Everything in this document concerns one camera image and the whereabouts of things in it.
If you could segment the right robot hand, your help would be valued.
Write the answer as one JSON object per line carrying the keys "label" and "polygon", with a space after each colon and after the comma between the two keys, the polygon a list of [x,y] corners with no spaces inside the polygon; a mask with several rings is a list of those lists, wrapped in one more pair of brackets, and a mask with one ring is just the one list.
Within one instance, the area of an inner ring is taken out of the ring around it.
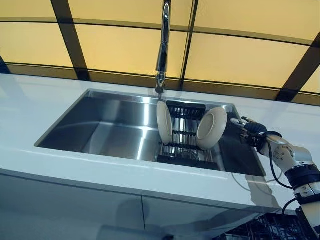
{"label": "right robot hand", "polygon": [[230,122],[240,129],[240,142],[247,144],[259,152],[266,144],[267,128],[250,118],[242,116],[241,119],[231,118]]}

